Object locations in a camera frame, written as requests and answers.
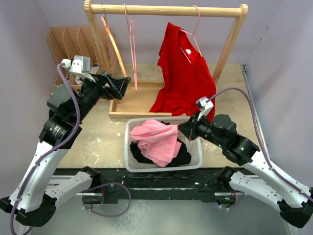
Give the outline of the black t shirt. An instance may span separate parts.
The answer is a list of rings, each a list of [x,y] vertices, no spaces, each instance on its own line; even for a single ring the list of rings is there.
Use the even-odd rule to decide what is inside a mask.
[[[189,154],[187,152],[186,145],[181,140],[179,140],[179,138],[177,139],[177,141],[181,143],[181,147],[179,149],[178,155],[166,167],[177,167],[177,166],[181,166],[181,165],[186,165],[186,164],[189,164],[190,161],[191,161],[191,154]],[[131,149],[131,153],[132,153],[133,157],[139,163],[154,164],[151,160],[145,158],[141,154],[141,152],[140,152],[140,150],[139,150],[139,148],[138,148],[136,143],[131,141],[130,149]]]

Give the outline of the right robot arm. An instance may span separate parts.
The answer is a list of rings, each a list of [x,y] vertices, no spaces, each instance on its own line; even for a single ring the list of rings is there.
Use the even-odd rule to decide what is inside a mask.
[[[189,140],[198,137],[222,149],[231,162],[250,171],[250,178],[226,166],[217,184],[222,191],[231,189],[247,193],[272,206],[289,224],[303,228],[313,214],[313,190],[298,182],[274,164],[260,148],[237,133],[237,125],[228,115],[217,115],[212,122],[193,115],[178,125],[178,130]]]

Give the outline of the pink t shirt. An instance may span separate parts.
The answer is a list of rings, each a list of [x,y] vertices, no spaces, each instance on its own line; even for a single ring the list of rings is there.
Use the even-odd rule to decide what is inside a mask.
[[[136,143],[141,154],[160,167],[166,167],[178,155],[181,143],[178,126],[166,125],[149,119],[130,132],[130,139]]]

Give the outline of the orange wooden hanger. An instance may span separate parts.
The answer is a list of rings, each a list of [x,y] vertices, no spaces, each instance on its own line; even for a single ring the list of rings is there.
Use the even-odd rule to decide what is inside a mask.
[[[104,16],[101,16],[100,19],[103,23],[104,29],[106,30],[107,44],[108,44],[109,57],[110,57],[109,58],[109,65],[111,68],[112,75],[116,75],[118,68],[120,68],[123,76],[127,77],[127,73],[125,70],[125,66],[124,66],[121,54],[119,52],[118,46],[117,46],[115,39],[113,37],[113,34],[111,32],[111,29],[108,25],[107,19]]]

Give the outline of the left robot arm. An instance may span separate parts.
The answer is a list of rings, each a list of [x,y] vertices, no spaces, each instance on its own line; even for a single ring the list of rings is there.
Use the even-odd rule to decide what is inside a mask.
[[[53,188],[47,186],[82,131],[80,124],[90,110],[101,98],[121,100],[130,82],[130,77],[113,78],[103,72],[93,74],[92,80],[85,78],[79,92],[68,83],[55,87],[47,101],[49,118],[39,135],[35,156],[17,189],[0,200],[0,208],[21,225],[41,227],[77,193],[99,190],[101,174],[89,166]]]

